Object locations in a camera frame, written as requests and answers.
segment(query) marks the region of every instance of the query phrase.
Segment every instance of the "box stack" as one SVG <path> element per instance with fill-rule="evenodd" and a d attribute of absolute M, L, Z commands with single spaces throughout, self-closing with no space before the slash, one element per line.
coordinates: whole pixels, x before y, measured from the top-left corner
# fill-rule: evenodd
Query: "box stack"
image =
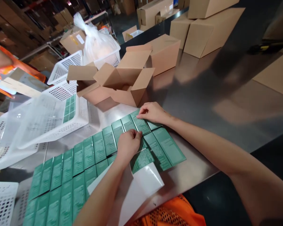
<path fill-rule="evenodd" d="M 201 58 L 222 47 L 245 8 L 228 8 L 239 0 L 190 0 L 189 11 L 171 22 L 170 36 L 180 49 Z"/>
<path fill-rule="evenodd" d="M 150 163 L 165 171 L 186 160 L 162 125 L 137 119 L 139 109 L 35 168 L 23 225 L 71 225 L 87 201 L 87 187 L 113 163 L 119 137 L 143 132 L 130 161 L 132 174 Z"/>

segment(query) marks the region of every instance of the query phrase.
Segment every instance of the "green box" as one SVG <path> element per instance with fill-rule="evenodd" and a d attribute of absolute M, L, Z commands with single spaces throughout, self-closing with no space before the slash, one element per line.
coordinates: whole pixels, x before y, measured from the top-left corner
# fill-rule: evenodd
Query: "green box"
<path fill-rule="evenodd" d="M 27 203 L 23 226 L 32 226 L 35 222 L 38 198 Z"/>
<path fill-rule="evenodd" d="M 75 221 L 85 204 L 85 195 L 85 174 L 83 172 L 73 178 L 72 222 Z"/>
<path fill-rule="evenodd" d="M 53 173 L 51 176 L 50 190 L 62 184 L 63 154 L 53 158 Z"/>
<path fill-rule="evenodd" d="M 172 166 L 175 166 L 186 160 L 186 157 L 183 155 L 165 128 L 160 127 L 157 130 L 154 130 L 153 134 Z"/>
<path fill-rule="evenodd" d="M 167 156 L 159 145 L 153 133 L 149 133 L 144 136 L 146 143 L 149 146 L 151 154 L 154 157 L 154 164 L 158 171 L 165 171 L 172 167 Z"/>
<path fill-rule="evenodd" d="M 84 171 L 83 142 L 73 147 L 73 176 Z"/>
<path fill-rule="evenodd" d="M 142 131 L 142 135 L 144 136 L 144 135 L 150 133 L 151 130 L 149 129 L 148 124 L 146 123 L 145 120 L 136 118 L 138 113 L 139 113 L 139 109 L 134 111 L 133 113 L 131 113 L 130 116 L 131 116 L 131 118 L 132 118 L 132 120 L 133 120 L 133 122 L 134 122 L 134 124 L 137 128 L 137 131 Z"/>
<path fill-rule="evenodd" d="M 58 187 L 57 189 L 52 190 L 49 193 L 48 214 L 47 214 L 46 226 L 58 226 L 59 224 L 61 190 L 62 190 L 62 187 Z"/>
<path fill-rule="evenodd" d="M 72 180 L 61 186 L 59 226 L 72 226 Z"/>
<path fill-rule="evenodd" d="M 111 165 L 113 163 L 113 161 L 115 160 L 116 155 L 112 155 L 110 158 L 108 158 L 108 165 Z"/>
<path fill-rule="evenodd" d="M 42 195 L 50 190 L 52 171 L 53 171 L 53 158 L 44 162 L 39 195 Z"/>
<path fill-rule="evenodd" d="M 84 150 L 84 169 L 87 169 L 95 164 L 92 137 L 89 137 L 83 141 L 83 150 Z"/>
<path fill-rule="evenodd" d="M 130 115 L 123 117 L 121 121 L 126 132 L 130 129 L 137 130 Z"/>
<path fill-rule="evenodd" d="M 45 226 L 48 210 L 49 193 L 38 198 L 37 211 L 35 217 L 35 226 Z"/>
<path fill-rule="evenodd" d="M 106 151 L 106 156 L 117 152 L 116 144 L 112 132 L 112 126 L 107 126 L 102 130 L 104 138 L 104 146 Z"/>
<path fill-rule="evenodd" d="M 97 176 L 99 176 L 108 167 L 107 159 L 96 164 L 96 166 L 97 166 Z"/>
<path fill-rule="evenodd" d="M 102 132 L 98 132 L 97 134 L 93 135 L 93 149 L 95 163 L 99 163 L 106 158 L 104 138 Z"/>
<path fill-rule="evenodd" d="M 119 142 L 119 137 L 121 136 L 122 133 L 124 133 L 124 128 L 122 121 L 119 119 L 111 124 L 112 129 L 113 129 L 113 134 L 115 138 L 115 143 L 117 146 L 117 143 Z"/>
<path fill-rule="evenodd" d="M 86 201 L 87 201 L 87 199 L 89 198 L 89 193 L 88 193 L 87 188 L 97 178 L 97 168 L 94 165 L 86 169 L 84 173 L 85 173 L 85 184 L 86 184 L 85 189 L 86 189 Z"/>
<path fill-rule="evenodd" d="M 64 153 L 63 156 L 63 172 L 62 172 L 62 184 L 72 179 L 73 168 L 73 148 Z"/>
<path fill-rule="evenodd" d="M 160 124 L 160 123 L 150 122 L 150 121 L 148 121 L 148 120 L 145 120 L 145 121 L 147 122 L 147 124 L 148 124 L 148 126 L 149 126 L 149 128 L 150 128 L 151 131 L 153 131 L 153 130 L 155 130 L 155 129 L 161 127 L 161 126 L 163 126 L 163 125 Z"/>
<path fill-rule="evenodd" d="M 29 191 L 28 201 L 36 198 L 39 195 L 42 172 L 43 163 L 35 168 L 34 174 L 32 176 L 31 189 Z"/>

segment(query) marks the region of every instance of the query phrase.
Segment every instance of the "open cardboard box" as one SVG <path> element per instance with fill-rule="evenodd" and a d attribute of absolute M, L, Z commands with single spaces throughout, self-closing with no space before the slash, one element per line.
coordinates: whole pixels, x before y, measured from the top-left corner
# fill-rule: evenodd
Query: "open cardboard box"
<path fill-rule="evenodd" d="M 137 107 L 155 70 L 144 68 L 151 52 L 151 45 L 127 47 L 116 68 L 105 63 L 93 78 L 115 102 Z"/>
<path fill-rule="evenodd" d="M 84 97 L 88 102 L 93 105 L 110 97 L 109 93 L 99 85 L 93 76 L 97 73 L 97 68 L 94 63 L 90 63 L 86 66 L 70 65 L 68 70 L 67 81 L 76 80 L 77 95 L 78 97 Z"/>

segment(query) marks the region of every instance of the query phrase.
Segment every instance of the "sticker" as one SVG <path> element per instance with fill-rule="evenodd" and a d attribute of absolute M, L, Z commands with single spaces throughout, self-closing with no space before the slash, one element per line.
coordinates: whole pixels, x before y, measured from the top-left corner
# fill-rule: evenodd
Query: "sticker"
<path fill-rule="evenodd" d="M 82 37 L 81 37 L 80 35 L 77 35 L 76 38 L 79 40 L 79 42 L 80 42 L 81 44 L 84 44 L 84 43 L 85 43 L 84 40 L 82 39 Z"/>

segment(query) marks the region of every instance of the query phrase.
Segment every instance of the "clear plastic bag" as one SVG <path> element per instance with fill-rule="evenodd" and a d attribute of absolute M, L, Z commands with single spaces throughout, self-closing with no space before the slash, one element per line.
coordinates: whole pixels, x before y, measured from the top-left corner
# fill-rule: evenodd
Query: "clear plastic bag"
<path fill-rule="evenodd" d="M 87 65 L 98 59 L 102 59 L 119 48 L 110 35 L 103 34 L 97 27 L 86 25 L 80 13 L 73 17 L 74 24 L 86 33 L 85 46 L 83 50 L 83 65 Z"/>

